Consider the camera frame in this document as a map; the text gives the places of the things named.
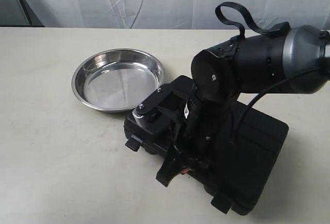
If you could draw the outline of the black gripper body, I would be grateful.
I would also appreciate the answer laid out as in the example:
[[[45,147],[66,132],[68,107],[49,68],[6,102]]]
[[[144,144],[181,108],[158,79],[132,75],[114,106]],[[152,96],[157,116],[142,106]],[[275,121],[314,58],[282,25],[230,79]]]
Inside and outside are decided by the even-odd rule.
[[[156,179],[167,187],[177,175],[197,167],[208,155],[221,127],[222,114],[214,110],[183,115]]]

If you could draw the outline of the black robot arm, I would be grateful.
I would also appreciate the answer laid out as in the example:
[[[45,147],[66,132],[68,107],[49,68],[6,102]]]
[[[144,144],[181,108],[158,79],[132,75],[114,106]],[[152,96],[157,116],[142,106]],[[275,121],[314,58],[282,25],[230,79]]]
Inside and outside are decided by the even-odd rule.
[[[329,81],[329,32],[304,25],[237,36],[199,52],[191,75],[192,91],[156,175],[164,186],[204,160],[240,94],[319,91]]]

